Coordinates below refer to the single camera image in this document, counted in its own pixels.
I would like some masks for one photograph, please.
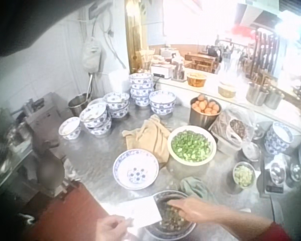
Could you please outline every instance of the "blue and white bowl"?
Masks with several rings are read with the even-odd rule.
[[[146,84],[132,84],[131,87],[133,89],[148,89],[148,88],[153,88],[154,83],[146,83]]]
[[[74,140],[78,138],[81,127],[80,119],[78,117],[71,117],[65,120],[59,127],[59,135],[66,140]]]
[[[149,95],[149,100],[154,108],[172,108],[175,106],[176,95],[166,90],[158,90]]]
[[[151,106],[151,109],[155,114],[167,115],[167,114],[172,113],[174,108],[171,107],[171,108],[159,109],[159,108],[155,108],[155,107]]]
[[[104,124],[107,117],[106,106],[102,103],[92,104],[85,108],[79,118],[87,128],[100,127]]]
[[[129,76],[132,84],[147,84],[153,82],[153,75],[150,73],[135,73]]]
[[[264,139],[265,149],[272,155],[284,152],[293,142],[289,128],[280,122],[274,122]]]
[[[149,98],[148,97],[139,97],[138,99],[134,99],[136,105],[140,107],[145,107],[149,105]]]
[[[110,110],[120,110],[128,105],[129,94],[112,92],[104,96],[104,101],[107,103]]]
[[[119,118],[123,118],[125,115],[127,115],[128,109],[129,109],[129,104],[124,109],[120,109],[120,110],[117,110],[117,111],[109,110],[108,112],[109,112],[109,114],[111,115],[112,118],[119,119]]]
[[[111,116],[110,114],[108,114],[105,123],[101,127],[87,128],[87,130],[95,136],[100,136],[109,132],[110,127],[111,127]]]
[[[120,154],[112,169],[116,182],[129,190],[150,186],[159,174],[156,157],[142,149],[132,149]]]
[[[154,88],[148,88],[148,89],[130,89],[131,95],[137,96],[137,97],[146,97],[149,96],[150,93],[154,91]]]

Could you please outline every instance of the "red sleeve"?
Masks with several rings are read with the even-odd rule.
[[[291,241],[290,237],[285,233],[280,225],[275,222],[261,234],[256,240],[258,241]]]

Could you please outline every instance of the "paper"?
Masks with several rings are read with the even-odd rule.
[[[132,218],[132,226],[145,227],[162,220],[159,209],[153,197],[145,197],[123,202],[114,208],[111,214]]]

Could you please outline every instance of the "human hand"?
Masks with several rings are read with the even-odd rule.
[[[227,207],[206,203],[194,197],[170,200],[168,205],[180,209],[179,215],[182,218],[197,223],[218,223],[229,210]]]
[[[128,223],[122,216],[112,215],[97,221],[96,241],[119,241],[127,233]]]

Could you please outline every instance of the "white bowl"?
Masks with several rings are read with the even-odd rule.
[[[208,158],[206,158],[205,160],[202,160],[200,162],[188,162],[188,161],[185,161],[181,158],[179,158],[173,151],[172,149],[172,140],[173,138],[180,132],[183,132],[183,131],[193,131],[195,133],[199,133],[199,134],[202,134],[203,136],[205,136],[207,138],[207,140],[211,143],[211,152],[209,153],[209,156]],[[170,155],[175,159],[177,160],[178,162],[184,164],[184,165],[187,165],[187,166],[201,166],[201,165],[204,165],[206,163],[208,163],[209,161],[211,161],[215,154],[216,154],[216,142],[213,138],[213,136],[205,129],[203,128],[200,128],[200,127],[196,127],[196,126],[184,126],[184,127],[179,127],[175,130],[173,130],[173,132],[170,134],[168,140],[167,140],[167,146],[168,146],[168,149],[169,149],[169,152],[170,152]]]
[[[91,106],[93,104],[104,104],[105,106],[107,106],[107,103],[104,101],[104,98],[94,99],[88,104],[88,106]]]
[[[112,92],[104,96],[104,101],[107,103],[108,108],[116,111],[123,109],[127,106],[129,94],[121,92]]]
[[[130,89],[131,95],[137,96],[137,97],[147,97],[154,91],[154,88],[148,88],[148,89]]]
[[[170,108],[175,104],[176,95],[166,90],[157,90],[149,95],[149,100],[155,108]]]
[[[133,84],[147,84],[153,82],[153,74],[135,73],[129,76],[130,82]]]
[[[102,103],[88,106],[80,113],[79,116],[80,121],[88,128],[100,127],[104,124],[106,117],[106,106]]]
[[[94,136],[100,136],[106,134],[110,130],[110,127],[111,127],[111,116],[110,114],[108,114],[107,119],[105,120],[105,123],[102,126],[96,128],[87,128],[87,130]]]
[[[76,139],[81,131],[80,119],[78,117],[71,117],[65,120],[59,127],[59,135],[66,140]]]
[[[162,109],[162,108],[155,108],[152,106],[152,103],[151,103],[151,106],[150,108],[152,109],[152,111],[155,113],[155,114],[158,114],[158,115],[167,115],[167,114],[170,114],[173,112],[173,109],[174,107],[171,107],[171,108],[165,108],[165,109]]]
[[[125,115],[127,115],[128,109],[129,109],[129,103],[124,109],[120,109],[117,111],[109,110],[109,114],[112,118],[116,118],[116,119],[123,118]]]
[[[142,149],[132,149],[117,157],[112,173],[120,186],[130,190],[140,190],[156,180],[159,174],[159,163],[152,153]]]

